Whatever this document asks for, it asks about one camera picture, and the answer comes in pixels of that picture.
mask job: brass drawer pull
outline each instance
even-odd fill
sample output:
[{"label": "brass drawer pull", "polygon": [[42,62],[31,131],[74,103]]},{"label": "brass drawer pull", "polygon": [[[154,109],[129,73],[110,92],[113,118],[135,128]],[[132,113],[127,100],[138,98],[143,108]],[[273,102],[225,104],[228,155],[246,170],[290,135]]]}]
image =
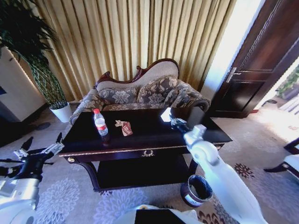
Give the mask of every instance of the brass drawer pull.
[{"label": "brass drawer pull", "polygon": [[67,159],[67,161],[68,161],[68,162],[74,162],[75,159],[74,159],[73,157],[69,157],[69,158]]}]

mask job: carpet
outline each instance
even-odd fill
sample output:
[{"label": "carpet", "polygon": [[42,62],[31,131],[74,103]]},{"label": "carpet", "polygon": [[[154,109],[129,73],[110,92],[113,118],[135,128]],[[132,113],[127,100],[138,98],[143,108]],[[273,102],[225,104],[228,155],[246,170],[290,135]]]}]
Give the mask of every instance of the carpet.
[{"label": "carpet", "polygon": [[[287,172],[270,174],[263,171],[263,168],[274,167],[283,161],[289,154],[283,146],[295,139],[299,132],[298,118],[290,119],[290,114],[276,107],[266,104],[258,113],[245,119],[217,118],[214,122],[234,140],[220,150],[220,156],[256,196],[267,222],[294,224],[299,220],[298,182]],[[33,124],[39,128],[0,148],[0,158],[16,159],[13,150],[31,136],[34,137],[31,149],[47,147],[68,126],[49,109]],[[185,159],[189,162],[190,155],[186,154]],[[180,211],[192,209],[181,199],[180,184],[95,193],[88,174],[80,165],[69,165],[58,156],[51,161],[55,164],[44,166],[40,184],[38,224],[110,224],[128,209],[140,204]],[[201,168],[197,169],[197,173],[203,173]],[[199,220],[207,224],[237,223],[215,196],[196,212]]]}]

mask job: dark wooden coffee table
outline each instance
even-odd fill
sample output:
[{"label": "dark wooden coffee table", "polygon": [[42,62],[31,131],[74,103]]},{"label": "dark wooden coffee table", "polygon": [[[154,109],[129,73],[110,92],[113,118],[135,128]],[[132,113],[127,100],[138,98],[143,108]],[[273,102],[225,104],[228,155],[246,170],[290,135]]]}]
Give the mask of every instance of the dark wooden coffee table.
[{"label": "dark wooden coffee table", "polygon": [[[183,154],[189,153],[182,134],[171,129],[160,115],[164,109],[103,111],[110,141],[104,143],[93,123],[93,113],[83,112],[66,135],[65,147],[58,154],[69,163],[83,166],[94,191],[186,182],[195,173]],[[198,108],[172,108],[171,113],[187,120],[190,126],[207,127],[204,139],[220,149],[231,141],[208,116]],[[129,121],[132,135],[123,136],[115,120]],[[96,169],[92,161],[100,161]]]}]

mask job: water bottle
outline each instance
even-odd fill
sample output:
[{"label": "water bottle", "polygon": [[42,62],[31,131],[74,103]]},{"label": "water bottle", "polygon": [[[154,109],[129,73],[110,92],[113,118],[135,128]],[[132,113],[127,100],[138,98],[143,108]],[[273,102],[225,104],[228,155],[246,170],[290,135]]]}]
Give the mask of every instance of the water bottle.
[{"label": "water bottle", "polygon": [[100,113],[99,109],[94,109],[93,110],[94,116],[94,123],[98,129],[98,132],[101,136],[105,136],[108,134],[108,128],[105,124],[105,119],[103,117],[103,115]]}]

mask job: dark wooden door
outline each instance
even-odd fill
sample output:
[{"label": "dark wooden door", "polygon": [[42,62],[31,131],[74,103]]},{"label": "dark wooden door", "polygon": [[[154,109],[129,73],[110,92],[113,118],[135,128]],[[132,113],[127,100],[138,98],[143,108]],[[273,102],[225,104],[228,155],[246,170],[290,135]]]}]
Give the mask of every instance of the dark wooden door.
[{"label": "dark wooden door", "polygon": [[299,56],[298,37],[299,0],[267,0],[212,101],[211,115],[247,117]]}]

